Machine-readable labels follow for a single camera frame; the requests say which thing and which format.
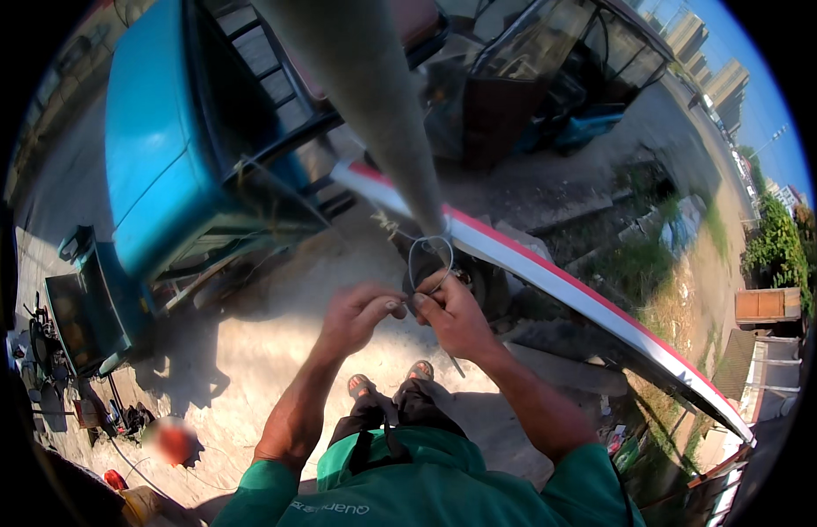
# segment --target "sky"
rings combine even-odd
[[[788,131],[759,154],[762,174],[781,186],[793,184],[808,196],[810,205],[814,204],[814,190],[799,133],[783,94],[751,37],[727,7],[718,0],[688,0],[684,3],[681,0],[645,0],[639,12],[656,9],[657,18],[663,23],[669,21],[671,28],[683,16],[683,12],[678,13],[682,5],[707,24],[710,34],[701,51],[707,56],[713,74],[730,58],[741,62],[751,74],[745,88],[742,126],[736,133],[737,142],[759,149],[782,125],[788,125]]]

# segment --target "sandal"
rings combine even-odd
[[[424,364],[426,368],[428,368],[428,373],[420,369],[420,364]],[[411,374],[416,374],[417,379],[435,380],[435,369],[432,367],[432,364],[429,361],[417,361],[414,363],[411,369],[408,370],[406,380],[411,378]]]
[[[360,382],[358,385],[356,385],[355,388],[351,389],[350,381],[356,378],[359,378]],[[347,392],[350,394],[350,397],[353,397],[353,401],[358,401],[359,397],[362,397],[362,395],[359,395],[359,392],[361,390],[364,390],[365,388],[368,390],[368,393],[366,395],[372,395],[374,392],[376,392],[376,385],[374,385],[373,381],[368,379],[366,375],[355,374],[350,376],[349,379],[347,379]]]

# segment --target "black pants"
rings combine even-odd
[[[429,381],[406,379],[394,396],[394,405],[399,417],[397,427],[432,427],[452,432],[466,439],[466,434],[455,421],[435,406],[432,397],[424,390]],[[373,394],[362,395],[356,401],[349,416],[342,417],[335,426],[329,441],[332,446],[337,441],[364,430],[378,430],[385,422],[385,410]]]

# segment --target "green shirt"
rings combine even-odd
[[[488,471],[478,447],[453,433],[399,427],[410,465],[347,470],[358,434],[335,443],[317,464],[317,494],[298,495],[295,477],[274,461],[257,461],[213,521],[231,525],[625,525],[619,482],[605,448],[586,444],[555,467],[542,492],[527,480]],[[388,455],[373,430],[370,460]],[[644,525],[632,504],[636,525]]]

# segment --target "ground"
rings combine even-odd
[[[224,23],[234,27],[242,19],[247,19],[246,14],[230,16]],[[263,37],[255,35],[236,42],[257,71],[265,69],[270,60],[259,55],[259,39]],[[283,89],[272,82],[266,81],[270,90]],[[621,167],[634,163],[660,163],[677,196],[698,194],[708,213],[697,241],[684,257],[653,260],[652,265],[666,262],[664,271],[625,309],[641,319],[647,311],[659,313],[663,323],[652,329],[662,332],[667,342],[712,375],[723,349],[721,339],[734,326],[733,292],[743,285],[738,267],[744,249],[740,219],[751,214],[751,207],[726,144],[700,108],[687,110],[689,98],[687,90],[667,73],[643,92],[613,132],[596,138],[571,158],[541,152],[512,156],[482,173],[461,170],[445,161],[438,163],[438,169],[445,199],[464,212],[570,243],[572,237],[563,234],[563,229],[572,227],[563,222],[583,213],[610,207],[605,208],[610,214],[633,219],[644,212],[616,195],[621,190],[617,176],[622,174]],[[17,313],[24,312],[22,302],[32,303],[45,277],[72,271],[55,252],[71,227],[93,224],[99,238],[112,235],[104,169],[105,105],[106,93],[98,94],[67,129],[18,211],[21,279]],[[286,121],[299,118],[293,109],[287,112],[291,115],[283,116]],[[331,137],[339,152],[360,154],[361,148],[346,127],[332,132]],[[312,177],[328,171],[328,155],[311,146],[300,153]],[[370,220],[372,213],[367,206],[355,207],[338,219],[334,229],[307,240],[292,256],[265,261],[256,255],[255,263],[262,265],[255,279],[224,305],[223,313],[182,306],[155,328],[152,357],[133,361],[113,374],[125,404],[142,402],[154,415],[180,416],[195,429],[203,451],[193,468],[161,465],[137,445],[117,439],[118,448],[138,465],[132,470],[114,444],[99,441],[90,446],[74,417],[47,417],[43,440],[98,473],[118,470],[131,485],[142,483],[141,472],[187,507],[235,489],[267,415],[317,339],[330,296],[342,286],[366,279],[400,288],[405,262],[387,241],[387,233]],[[619,225],[610,218],[598,218],[591,214],[576,221],[589,225],[590,231],[600,225],[596,221]],[[547,246],[550,252],[570,258],[586,244],[571,249]],[[598,274],[596,269],[590,269],[587,279],[593,274]],[[687,286],[686,296],[682,286]],[[620,289],[617,286],[627,297],[628,292]],[[680,317],[680,324],[671,324],[678,319],[666,320],[667,315]],[[655,323],[655,319],[643,320]],[[526,477],[538,486],[548,478],[551,463],[530,446],[493,382],[466,361],[461,361],[463,379],[440,350],[434,332],[408,317],[383,322],[371,343],[342,367],[331,388],[324,431],[304,479],[314,477],[332,428],[352,406],[346,388],[349,376],[364,373],[382,393],[389,394],[420,358],[435,366],[437,381],[448,392],[440,394],[441,406],[479,445],[489,469]],[[640,478],[649,474],[645,470],[651,466],[658,483],[638,494],[656,498],[684,473],[684,458],[698,444],[702,429],[688,410],[686,416],[680,416],[684,407],[672,397],[644,379],[637,380],[633,373],[628,376],[635,397],[612,399],[611,417],[601,415],[597,396],[574,390],[565,393],[599,427],[611,427],[621,419],[627,419],[630,426],[632,419],[638,419],[657,431],[652,432],[655,437],[650,442],[656,448],[644,451],[641,461],[645,462],[639,466]],[[112,397],[106,384],[93,382],[91,388],[104,401]],[[69,388],[62,401],[52,399],[43,405],[68,408],[68,400],[75,397],[75,388]]]

